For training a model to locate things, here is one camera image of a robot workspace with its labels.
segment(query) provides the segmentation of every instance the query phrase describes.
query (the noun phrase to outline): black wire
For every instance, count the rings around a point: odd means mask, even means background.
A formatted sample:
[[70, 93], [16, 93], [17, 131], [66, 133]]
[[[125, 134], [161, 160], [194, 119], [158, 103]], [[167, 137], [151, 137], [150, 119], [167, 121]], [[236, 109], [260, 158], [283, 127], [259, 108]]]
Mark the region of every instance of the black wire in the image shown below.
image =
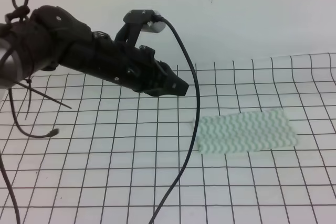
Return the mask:
[[13, 115], [13, 119], [14, 119], [14, 122], [17, 126], [17, 128], [19, 129], [19, 131], [24, 134], [25, 136], [28, 136], [28, 137], [32, 137], [32, 138], [49, 138], [49, 137], [53, 137], [55, 135], [58, 134], [59, 132], [59, 129], [53, 129], [51, 130], [48, 134], [46, 135], [43, 135], [43, 136], [36, 136], [36, 135], [31, 135], [29, 133], [26, 133], [20, 126], [19, 122], [17, 121], [17, 117], [16, 117], [16, 113], [15, 113], [15, 107], [14, 107], [14, 100], [13, 100], [13, 93], [12, 93], [12, 89], [9, 88], [8, 89], [8, 95], [9, 95], [9, 102], [10, 102], [10, 107], [12, 109], [12, 115]]
[[154, 219], [155, 217], [158, 215], [160, 209], [162, 208], [164, 202], [166, 201], [166, 199], [168, 198], [169, 194], [172, 192], [172, 190], [174, 189], [174, 187], [176, 186], [177, 182], [179, 182], [185, 168], [187, 167], [187, 164], [189, 162], [189, 159], [190, 159], [190, 156], [191, 156], [191, 153], [192, 153], [192, 150], [193, 150], [193, 147], [194, 147], [194, 143], [195, 143], [195, 139], [196, 139], [196, 133], [197, 133], [197, 128], [198, 128], [198, 122], [200, 120], [200, 117], [199, 117], [199, 112], [200, 112], [200, 107], [201, 107], [201, 95], [200, 95], [200, 87], [198, 85], [198, 79], [197, 79], [197, 75], [196, 75], [196, 71], [194, 69], [194, 66], [193, 66], [193, 63], [191, 62], [191, 59], [188, 55], [188, 52], [187, 50], [185, 49], [179, 35], [177, 34], [177, 31], [175, 30], [175, 28], [173, 27], [173, 25], [168, 21], [166, 20], [164, 17], [161, 17], [161, 16], [156, 16], [156, 21], [160, 21], [160, 22], [164, 22], [167, 24], [167, 26], [169, 26], [170, 30], [173, 32], [177, 42], [179, 43], [179, 46], [180, 48], [182, 49], [183, 51], [183, 54], [185, 56], [185, 59], [187, 60], [188, 62], [188, 65], [190, 67], [190, 71], [191, 71], [191, 74], [193, 75], [193, 79], [194, 79], [194, 82], [195, 82], [195, 89], [196, 89], [196, 119], [195, 119], [195, 126], [194, 126], [194, 131], [193, 131], [193, 135], [191, 137], [191, 142], [190, 142], [190, 146], [189, 146], [189, 150], [187, 152], [187, 156], [185, 158], [185, 161], [181, 167], [181, 170], [179, 172], [179, 174], [177, 175], [177, 177], [175, 178], [174, 182], [172, 183], [172, 185], [169, 187], [168, 191], [165, 193], [165, 195], [163, 196], [161, 202], [159, 203], [157, 209], [155, 210], [151, 220], [149, 221], [149, 224], [153, 224], [154, 223]]
[[7, 186], [7, 189], [8, 189], [8, 193], [10, 195], [10, 198], [12, 199], [12, 202], [13, 202], [15, 216], [16, 216], [16, 223], [20, 224], [20, 212], [19, 212], [19, 208], [17, 206], [17, 201], [16, 201], [16, 198], [15, 198], [15, 195], [14, 195], [14, 191], [12, 189], [11, 182], [9, 181], [7, 173], [6, 173], [4, 162], [2, 161], [1, 152], [0, 152], [0, 170], [1, 170], [2, 177], [4, 178], [4, 181], [6, 183], [6, 186]]
[[[24, 2], [24, 5], [28, 5], [28, 2], [29, 0], [25, 0]], [[18, 8], [18, 6], [16, 5], [16, 1], [15, 0], [12, 0], [12, 3], [13, 3], [13, 6], [15, 9]], [[8, 59], [8, 57], [13, 53], [13, 51], [15, 50], [15, 46], [16, 45], [12, 45], [10, 47], [10, 49], [3, 55], [2, 59], [0, 60], [0, 69], [4, 66], [6, 60]], [[13, 118], [14, 118], [14, 121], [15, 121], [15, 124], [16, 126], [19, 128], [19, 130], [25, 134], [24, 131], [22, 131], [18, 121], [17, 121], [17, 117], [16, 117], [16, 114], [15, 114], [15, 108], [14, 108], [14, 102], [13, 102], [13, 94], [12, 94], [12, 89], [10, 88], [8, 90], [8, 93], [9, 93], [9, 96], [10, 96], [10, 105], [12, 107], [12, 114], [13, 114]], [[16, 198], [15, 198], [15, 194], [14, 194], [14, 191], [13, 191], [13, 188], [12, 188], [12, 185], [11, 185], [11, 182], [9, 181], [8, 179], [8, 176], [7, 176], [7, 173], [6, 173], [6, 169], [5, 169], [5, 166], [4, 166], [4, 163], [3, 163], [3, 160], [2, 160], [2, 156], [1, 156], [1, 152], [0, 152], [0, 170], [1, 170], [1, 174], [4, 178], [4, 181], [6, 183], [6, 186], [7, 186], [7, 189], [8, 189], [8, 193], [10, 195], [10, 198], [12, 200], [12, 203], [13, 203], [13, 207], [14, 207], [14, 212], [15, 212], [15, 218], [16, 218], [16, 223], [17, 224], [20, 224], [20, 212], [19, 212], [19, 207], [17, 205], [17, 201], [16, 201]]]

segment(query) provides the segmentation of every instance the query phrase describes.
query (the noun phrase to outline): grid paper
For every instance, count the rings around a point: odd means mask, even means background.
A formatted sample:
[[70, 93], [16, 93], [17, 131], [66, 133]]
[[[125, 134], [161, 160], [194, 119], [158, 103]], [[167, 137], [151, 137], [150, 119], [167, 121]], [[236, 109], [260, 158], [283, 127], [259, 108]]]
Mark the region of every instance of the grid paper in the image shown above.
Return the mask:
[[[179, 77], [193, 83], [187, 67]], [[283, 108], [296, 147], [228, 155], [192, 153], [155, 223], [334, 223], [336, 54], [196, 66], [201, 115]], [[60, 107], [15, 87], [0, 105], [0, 150], [22, 223], [148, 223], [182, 166], [191, 140], [195, 87], [186, 97], [152, 98], [78, 72], [39, 72], [33, 87]], [[0, 223], [15, 223], [0, 179]]]

